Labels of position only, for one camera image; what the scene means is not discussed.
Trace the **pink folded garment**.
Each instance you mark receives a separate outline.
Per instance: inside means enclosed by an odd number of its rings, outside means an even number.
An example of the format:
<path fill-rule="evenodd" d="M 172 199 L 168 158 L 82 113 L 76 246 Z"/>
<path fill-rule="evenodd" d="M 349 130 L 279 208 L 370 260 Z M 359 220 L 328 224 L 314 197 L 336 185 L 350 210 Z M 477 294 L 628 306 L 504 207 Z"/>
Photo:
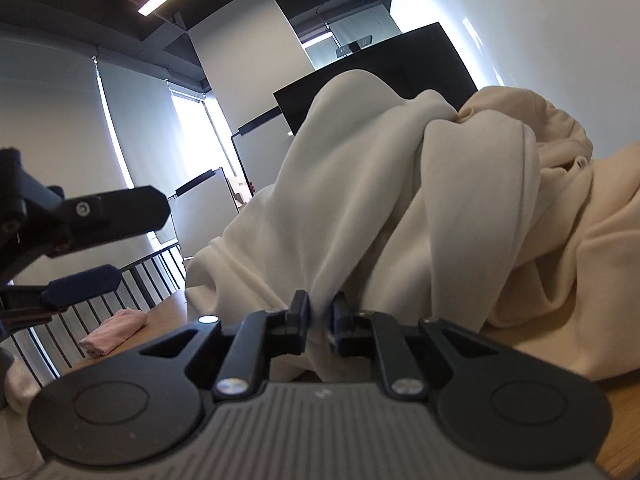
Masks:
<path fill-rule="evenodd" d="M 89 358 L 102 358 L 142 330 L 147 322 L 146 312 L 119 310 L 82 338 L 78 342 L 79 347 Z"/>

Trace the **whiteboard near monitor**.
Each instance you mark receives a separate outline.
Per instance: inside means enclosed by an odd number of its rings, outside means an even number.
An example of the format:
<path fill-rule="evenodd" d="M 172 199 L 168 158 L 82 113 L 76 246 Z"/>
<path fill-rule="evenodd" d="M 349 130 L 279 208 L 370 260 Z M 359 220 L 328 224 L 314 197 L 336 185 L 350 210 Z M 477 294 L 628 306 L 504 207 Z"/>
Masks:
<path fill-rule="evenodd" d="M 279 107 L 273 107 L 239 128 L 231 137 L 245 180 L 253 194 L 276 182 L 294 140 Z"/>

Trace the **large black monitor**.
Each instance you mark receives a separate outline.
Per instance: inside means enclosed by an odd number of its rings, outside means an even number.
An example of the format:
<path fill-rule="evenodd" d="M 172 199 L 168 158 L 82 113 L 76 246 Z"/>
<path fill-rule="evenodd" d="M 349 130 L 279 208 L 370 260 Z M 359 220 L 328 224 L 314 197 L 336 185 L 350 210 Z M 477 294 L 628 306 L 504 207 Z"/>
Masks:
<path fill-rule="evenodd" d="M 345 56 L 274 92 L 278 107 L 294 132 L 321 88 L 349 70 L 365 70 L 377 76 L 404 99 L 435 90 L 454 108 L 462 107 L 477 92 L 442 25 L 433 23 Z"/>

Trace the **whiteboard near railing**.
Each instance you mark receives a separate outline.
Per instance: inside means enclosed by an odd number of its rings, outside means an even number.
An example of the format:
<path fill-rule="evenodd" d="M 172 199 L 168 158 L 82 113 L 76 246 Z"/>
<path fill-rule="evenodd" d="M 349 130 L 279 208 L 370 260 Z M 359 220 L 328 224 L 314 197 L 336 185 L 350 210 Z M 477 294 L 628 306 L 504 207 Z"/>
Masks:
<path fill-rule="evenodd" d="M 239 213 L 222 168 L 205 171 L 178 188 L 169 205 L 183 259 L 221 236 Z"/>

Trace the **beige hoodie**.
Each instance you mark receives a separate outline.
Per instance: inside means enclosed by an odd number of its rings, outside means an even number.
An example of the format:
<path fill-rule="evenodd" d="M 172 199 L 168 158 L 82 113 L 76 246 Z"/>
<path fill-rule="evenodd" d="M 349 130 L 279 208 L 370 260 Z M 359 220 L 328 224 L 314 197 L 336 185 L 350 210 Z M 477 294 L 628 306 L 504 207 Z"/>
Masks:
<path fill-rule="evenodd" d="M 585 128 L 539 94 L 486 87 L 492 110 L 536 136 L 535 213 L 483 335 L 592 380 L 639 367 L 639 145 L 593 158 Z"/>

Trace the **white sweatshirt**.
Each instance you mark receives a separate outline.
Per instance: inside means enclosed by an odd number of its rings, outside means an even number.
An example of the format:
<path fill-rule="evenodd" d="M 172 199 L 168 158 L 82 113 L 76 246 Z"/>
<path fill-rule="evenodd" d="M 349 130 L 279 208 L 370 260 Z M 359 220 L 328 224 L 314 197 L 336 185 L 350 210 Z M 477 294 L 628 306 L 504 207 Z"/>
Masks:
<path fill-rule="evenodd" d="M 490 87 L 456 110 L 437 92 L 398 96 L 352 70 L 314 99 L 273 185 L 190 261 L 186 298 L 228 324 L 311 303 L 301 356 L 268 368 L 333 382 L 366 364 L 334 356 L 331 300 L 411 323 L 435 315 L 469 330 L 488 320 L 533 220 L 540 165 L 521 109 L 529 93 Z"/>

